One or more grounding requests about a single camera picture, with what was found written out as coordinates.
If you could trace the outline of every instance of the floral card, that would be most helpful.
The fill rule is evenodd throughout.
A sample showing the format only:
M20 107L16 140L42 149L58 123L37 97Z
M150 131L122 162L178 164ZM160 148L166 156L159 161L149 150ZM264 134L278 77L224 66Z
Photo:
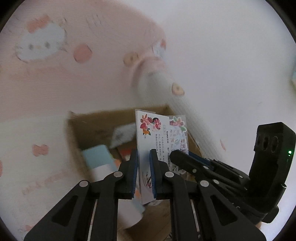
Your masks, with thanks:
M158 159L170 165L170 120L168 116L136 110L137 147L142 204L154 200L149 152L156 149Z
M171 151L181 150L182 152L188 154L188 131L185 116L170 116L169 118ZM170 165L170 171L177 174L185 173L184 170L179 170L178 166L173 163Z

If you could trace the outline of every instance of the white wall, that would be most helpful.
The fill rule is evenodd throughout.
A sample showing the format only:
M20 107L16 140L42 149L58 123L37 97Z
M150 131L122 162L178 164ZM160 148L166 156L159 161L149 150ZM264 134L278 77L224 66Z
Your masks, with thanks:
M168 68L222 140L231 165L249 172L258 125L282 121L296 131L296 92L290 83L296 44L264 0L122 1L164 28ZM267 240L295 207L295 172L293 163L280 213L262 225Z

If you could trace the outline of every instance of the cardboard box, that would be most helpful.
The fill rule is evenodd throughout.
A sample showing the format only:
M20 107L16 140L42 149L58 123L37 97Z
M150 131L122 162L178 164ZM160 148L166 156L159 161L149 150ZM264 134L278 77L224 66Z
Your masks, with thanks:
M76 168L85 179L89 180L90 175L81 151L97 145L109 147L116 127L136 121L135 109L152 111L160 115L175 115L167 105L81 115L70 114L67 122L69 149ZM188 135L188 142L189 150L201 156L200 149L190 134ZM110 152L114 158L120 159L120 154L116 148L110 149ZM122 235L122 240L126 241L163 241L171 232L169 201L165 200L157 206L147 205L142 220L133 227L121 232L122 234L119 233L119 235Z

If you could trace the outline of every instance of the red flower illustration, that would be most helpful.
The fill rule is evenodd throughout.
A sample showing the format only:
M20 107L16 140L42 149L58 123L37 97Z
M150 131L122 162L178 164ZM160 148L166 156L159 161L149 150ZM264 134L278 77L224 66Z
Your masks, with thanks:
M180 118L177 119L177 121L173 122L172 124L170 123L171 126L183 126L184 125L184 121L182 121Z
M147 114L145 116L142 115L142 123L146 123L146 125L150 125L150 122L149 122L149 117L147 117Z
M140 128L141 129L148 129L147 126L146 126L146 123L142 123L141 126L140 126Z
M161 122L160 122L160 120L158 118L153 121L153 124L155 125L155 128L157 130L160 130Z

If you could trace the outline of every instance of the printed flower design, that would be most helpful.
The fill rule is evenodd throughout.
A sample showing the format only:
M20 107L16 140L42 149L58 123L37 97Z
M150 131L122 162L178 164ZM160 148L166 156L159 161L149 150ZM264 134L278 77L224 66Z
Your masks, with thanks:
M157 129L157 130L160 130L160 125L161 125L161 122L158 118L154 118L153 119L153 129Z
M148 114L146 114L145 116L142 115L142 118L140 119L140 122L142 123L140 125L140 128L143 130L143 135L146 138L146 135L150 135L150 129L152 128L152 130L156 131L156 130L160 130L161 128L161 122L158 118L151 118L148 117Z
M173 117L172 120L170 120L170 125L171 126L179 126L181 131L187 131L187 128L185 127L185 122L182 121L182 119L179 117Z

